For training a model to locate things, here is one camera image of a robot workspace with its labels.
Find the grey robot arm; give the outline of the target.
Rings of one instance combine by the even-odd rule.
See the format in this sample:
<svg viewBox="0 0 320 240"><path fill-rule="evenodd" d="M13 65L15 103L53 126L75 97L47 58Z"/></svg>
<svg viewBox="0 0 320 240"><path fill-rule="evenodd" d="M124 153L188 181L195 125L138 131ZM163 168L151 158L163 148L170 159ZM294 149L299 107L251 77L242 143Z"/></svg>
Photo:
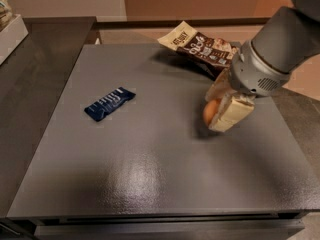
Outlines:
<svg viewBox="0 0 320 240"><path fill-rule="evenodd" d="M203 120L210 130L232 128L252 113L256 98L271 95L320 54L320 0L291 1L291 8L280 8L239 48L208 90Z"/></svg>

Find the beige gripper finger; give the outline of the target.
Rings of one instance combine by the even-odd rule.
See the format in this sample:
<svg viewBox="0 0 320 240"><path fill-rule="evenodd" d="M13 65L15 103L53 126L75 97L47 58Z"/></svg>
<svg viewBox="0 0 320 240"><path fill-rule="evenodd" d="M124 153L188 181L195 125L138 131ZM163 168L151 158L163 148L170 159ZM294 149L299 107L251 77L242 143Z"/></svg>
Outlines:
<svg viewBox="0 0 320 240"><path fill-rule="evenodd" d="M207 102L222 99L226 94L233 94L235 90L231 87L229 81L229 69L224 69L216 78L214 83L211 85L209 90L205 95L205 100Z"/></svg>
<svg viewBox="0 0 320 240"><path fill-rule="evenodd" d="M208 128L215 132L226 132L253 112L254 100L252 95L225 94Z"/></svg>

